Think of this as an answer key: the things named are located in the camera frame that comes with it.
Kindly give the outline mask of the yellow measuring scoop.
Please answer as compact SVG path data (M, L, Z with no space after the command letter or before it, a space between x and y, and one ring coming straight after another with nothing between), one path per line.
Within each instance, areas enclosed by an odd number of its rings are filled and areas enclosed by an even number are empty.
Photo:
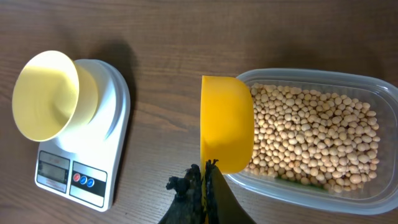
M248 87L237 78L204 76L201 83L200 159L206 208L205 164L217 159L222 175L241 172L251 160L254 112Z

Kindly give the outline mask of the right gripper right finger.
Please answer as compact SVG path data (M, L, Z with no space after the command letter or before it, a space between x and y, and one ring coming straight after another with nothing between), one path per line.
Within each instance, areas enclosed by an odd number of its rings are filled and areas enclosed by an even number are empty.
M206 213L209 224L255 224L240 206L221 171L217 159L205 164Z

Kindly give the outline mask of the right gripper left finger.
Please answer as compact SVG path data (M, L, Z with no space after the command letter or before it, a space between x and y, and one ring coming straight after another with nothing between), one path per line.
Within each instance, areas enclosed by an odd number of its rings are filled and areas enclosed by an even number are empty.
M200 167L192 164L184 177L170 177L167 190L174 190L174 199L159 224L202 224L205 208L202 205Z

